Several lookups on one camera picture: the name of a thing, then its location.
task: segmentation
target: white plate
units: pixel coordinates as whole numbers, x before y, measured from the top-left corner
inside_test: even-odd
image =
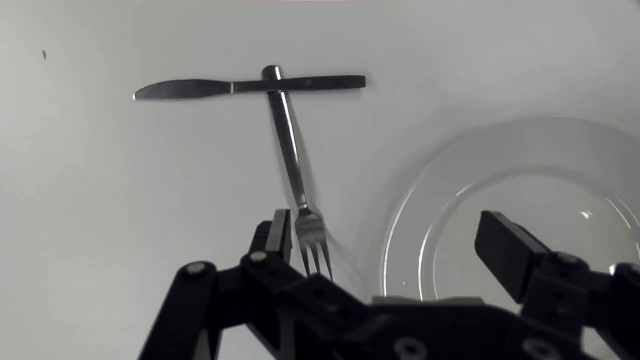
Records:
[[[520,119],[453,142],[401,205],[385,250],[382,292],[483,295],[517,309],[474,251],[483,210],[507,213],[597,270],[639,261],[639,155],[636,138],[580,119]]]

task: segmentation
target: fork handle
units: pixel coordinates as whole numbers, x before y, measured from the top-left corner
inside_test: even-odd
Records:
[[[262,70],[262,78],[267,81],[280,81],[285,78],[280,66],[267,66]],[[300,168],[300,150],[296,142],[296,129],[294,129],[294,114],[291,107],[291,100],[286,92],[269,92],[269,102],[272,106],[275,124],[279,132],[279,142],[285,157],[285,168],[293,186],[293,194],[296,200],[299,210],[309,208],[309,198],[304,189],[302,179],[302,168]]]

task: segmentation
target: metal cutlery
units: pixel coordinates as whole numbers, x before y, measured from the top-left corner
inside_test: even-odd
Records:
[[[282,81],[282,70],[279,66],[269,66],[265,68],[262,78],[267,81]],[[300,147],[296,142],[294,114],[293,114],[288,96],[282,89],[275,89],[275,92],[269,92],[269,100],[275,114],[275,126],[279,132],[285,168],[286,168],[293,194],[299,205],[299,217],[294,227],[296,227],[296,236],[302,251],[304,270],[306,274],[310,274],[309,251],[313,251],[317,272],[322,272],[321,270],[321,255],[322,255],[330,278],[334,278],[324,220],[317,210],[313,210],[309,194],[304,189]]]
[[[141,87],[134,100],[190,100],[242,92],[276,92],[276,89],[348,89],[364,87],[364,76],[317,76],[288,80],[258,80],[258,81],[219,81],[219,80],[168,80]]]

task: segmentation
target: knife blade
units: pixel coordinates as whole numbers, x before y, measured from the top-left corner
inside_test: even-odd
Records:
[[[317,76],[317,78],[286,78],[279,81],[221,81],[221,80],[168,80],[156,81],[141,87],[134,93],[134,100],[190,100],[190,97],[210,97],[223,93],[241,93],[241,92],[276,92],[276,89],[348,89],[364,87],[364,76]]]

